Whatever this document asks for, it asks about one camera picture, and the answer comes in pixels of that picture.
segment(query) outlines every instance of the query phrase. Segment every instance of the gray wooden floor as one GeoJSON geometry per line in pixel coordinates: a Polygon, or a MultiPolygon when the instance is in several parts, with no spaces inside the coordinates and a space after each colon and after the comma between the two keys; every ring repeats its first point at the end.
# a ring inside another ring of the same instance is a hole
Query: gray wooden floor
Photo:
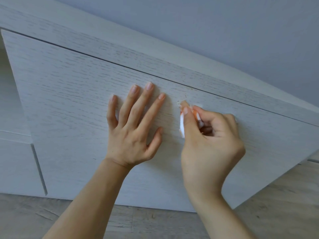
{"type": "MultiPolygon", "coordinates": [[[[41,238],[67,200],[0,194],[0,238],[41,238]]],[[[305,162],[235,209],[259,238],[319,238],[319,164],[305,162]]],[[[116,205],[105,238],[208,238],[196,213],[116,205]]]]}

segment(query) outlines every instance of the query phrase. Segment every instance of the cabinet door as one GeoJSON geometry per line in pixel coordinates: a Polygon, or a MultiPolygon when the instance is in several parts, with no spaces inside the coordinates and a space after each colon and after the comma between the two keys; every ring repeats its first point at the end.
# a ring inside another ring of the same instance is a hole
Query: cabinet door
{"type": "Polygon", "coordinates": [[[132,84],[143,87],[148,81],[156,85],[154,96],[167,94],[152,128],[164,127],[163,143],[153,160],[130,172],[117,204],[193,211],[180,166],[181,100],[237,117],[247,153],[223,187],[232,207],[318,148],[319,127],[25,36],[2,34],[49,197],[78,194],[106,155],[111,94],[124,100],[132,84]]]}
{"type": "Polygon", "coordinates": [[[45,196],[31,144],[0,139],[0,193],[45,196]]]}

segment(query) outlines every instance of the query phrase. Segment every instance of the object held in hand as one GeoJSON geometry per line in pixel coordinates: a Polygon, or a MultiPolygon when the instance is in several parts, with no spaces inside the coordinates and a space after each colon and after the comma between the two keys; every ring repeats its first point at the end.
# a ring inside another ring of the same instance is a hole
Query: object held in hand
{"type": "MultiPolygon", "coordinates": [[[[201,129],[204,126],[204,122],[201,120],[198,112],[196,110],[194,110],[192,106],[190,106],[190,109],[191,109],[195,119],[197,120],[198,128],[201,129]]],[[[185,138],[184,113],[183,112],[181,112],[181,116],[180,116],[180,133],[181,133],[182,138],[185,138]]]]}

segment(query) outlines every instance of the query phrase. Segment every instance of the skin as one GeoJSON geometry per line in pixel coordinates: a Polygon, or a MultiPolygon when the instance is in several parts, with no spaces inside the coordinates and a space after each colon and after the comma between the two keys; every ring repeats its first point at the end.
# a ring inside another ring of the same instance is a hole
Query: skin
{"type": "MultiPolygon", "coordinates": [[[[164,103],[164,93],[141,119],[153,90],[154,85],[148,83],[139,97],[140,87],[134,85],[120,109],[119,120],[115,116],[117,97],[112,96],[107,111],[107,155],[43,238],[103,238],[125,177],[134,166],[152,159],[162,143],[162,127],[156,130],[149,144],[146,139],[164,103]]],[[[245,154],[234,117],[195,106],[205,122],[205,127],[199,130],[188,104],[183,102],[181,108],[185,126],[181,156],[184,184],[210,237],[254,238],[221,195],[226,176],[245,154]]]]}

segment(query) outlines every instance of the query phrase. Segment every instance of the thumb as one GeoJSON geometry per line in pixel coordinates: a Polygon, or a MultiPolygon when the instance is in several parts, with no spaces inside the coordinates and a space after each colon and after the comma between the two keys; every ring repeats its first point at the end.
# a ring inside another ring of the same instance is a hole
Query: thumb
{"type": "Polygon", "coordinates": [[[189,106],[183,108],[184,114],[184,132],[185,141],[190,140],[192,137],[201,134],[197,126],[197,121],[189,106]]]}

